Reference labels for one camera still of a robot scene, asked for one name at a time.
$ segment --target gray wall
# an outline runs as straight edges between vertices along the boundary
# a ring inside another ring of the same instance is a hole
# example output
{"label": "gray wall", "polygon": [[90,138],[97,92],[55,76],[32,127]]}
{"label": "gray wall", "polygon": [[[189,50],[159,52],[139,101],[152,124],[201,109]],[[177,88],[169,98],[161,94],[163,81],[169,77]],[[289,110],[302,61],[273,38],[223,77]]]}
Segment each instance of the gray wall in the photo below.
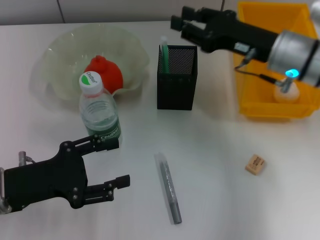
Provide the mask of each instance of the gray wall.
{"label": "gray wall", "polygon": [[[314,0],[273,1],[311,4]],[[225,0],[224,9],[237,10],[237,2]],[[180,15],[183,6],[219,10],[222,0],[59,0],[59,3],[66,23],[90,23],[169,20],[171,15]],[[57,0],[0,0],[0,25],[63,23],[61,13]]]}
{"label": "gray wall", "polygon": [[56,0],[0,0],[0,25],[62,22]]}

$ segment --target white object in bin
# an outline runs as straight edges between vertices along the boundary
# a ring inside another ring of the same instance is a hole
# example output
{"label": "white object in bin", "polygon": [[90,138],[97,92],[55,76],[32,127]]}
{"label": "white object in bin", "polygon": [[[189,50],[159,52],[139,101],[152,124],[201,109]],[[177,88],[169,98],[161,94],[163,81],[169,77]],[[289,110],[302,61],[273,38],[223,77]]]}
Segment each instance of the white object in bin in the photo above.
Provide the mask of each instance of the white object in bin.
{"label": "white object in bin", "polygon": [[275,86],[273,92],[274,99],[281,104],[294,104],[300,97],[300,90],[297,84],[293,82],[287,93],[281,91],[281,87]]}

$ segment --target green label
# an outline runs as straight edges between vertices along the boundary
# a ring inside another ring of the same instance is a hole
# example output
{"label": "green label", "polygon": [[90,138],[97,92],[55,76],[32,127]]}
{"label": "green label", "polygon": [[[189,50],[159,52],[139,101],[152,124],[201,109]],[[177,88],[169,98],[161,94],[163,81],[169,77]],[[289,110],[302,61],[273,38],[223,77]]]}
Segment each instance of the green label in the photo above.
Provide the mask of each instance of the green label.
{"label": "green label", "polygon": [[92,130],[88,127],[86,127],[86,130],[88,131],[89,135],[98,134],[102,141],[107,140],[107,139],[111,139],[111,138],[118,139],[121,134],[119,119],[116,120],[116,122],[112,125],[112,127],[108,128],[106,130],[96,131],[96,130]]}
{"label": "green label", "polygon": [[83,84],[85,84],[85,85],[90,85],[90,82],[89,82],[88,78],[85,75],[82,76],[81,82]]}

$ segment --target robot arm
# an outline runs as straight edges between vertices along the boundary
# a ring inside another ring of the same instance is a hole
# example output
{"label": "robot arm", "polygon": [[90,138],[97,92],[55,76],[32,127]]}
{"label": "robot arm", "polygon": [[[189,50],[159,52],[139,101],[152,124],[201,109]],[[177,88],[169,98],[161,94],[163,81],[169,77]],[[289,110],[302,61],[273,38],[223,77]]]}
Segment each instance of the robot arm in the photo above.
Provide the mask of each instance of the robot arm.
{"label": "robot arm", "polygon": [[[205,23],[206,27],[201,29],[190,21]],[[231,10],[202,8],[195,11],[186,6],[181,17],[172,16],[171,28],[181,32],[182,38],[200,46],[206,53],[225,49],[247,56],[254,50],[251,59],[267,62],[271,71],[320,87],[320,48],[317,39],[290,31],[277,34],[240,22]],[[289,75],[292,70],[297,74]]]}
{"label": "robot arm", "polygon": [[19,167],[0,168],[0,214],[21,211],[29,204],[61,197],[78,209],[88,204],[114,200],[114,189],[130,186],[130,176],[88,186],[82,156],[119,147],[118,139],[101,140],[98,135],[60,144],[53,158],[28,164],[32,159],[19,153]]}

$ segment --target green pen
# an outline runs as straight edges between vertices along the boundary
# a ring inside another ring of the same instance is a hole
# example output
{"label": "green pen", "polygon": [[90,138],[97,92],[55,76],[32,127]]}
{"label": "green pen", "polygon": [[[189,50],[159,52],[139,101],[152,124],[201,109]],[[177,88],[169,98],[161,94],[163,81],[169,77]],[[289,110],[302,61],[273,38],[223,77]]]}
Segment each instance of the green pen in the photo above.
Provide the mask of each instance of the green pen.
{"label": "green pen", "polygon": [[162,70],[163,73],[169,73],[169,48],[168,48],[168,39],[166,36],[161,37],[160,44],[161,56],[162,56]]}

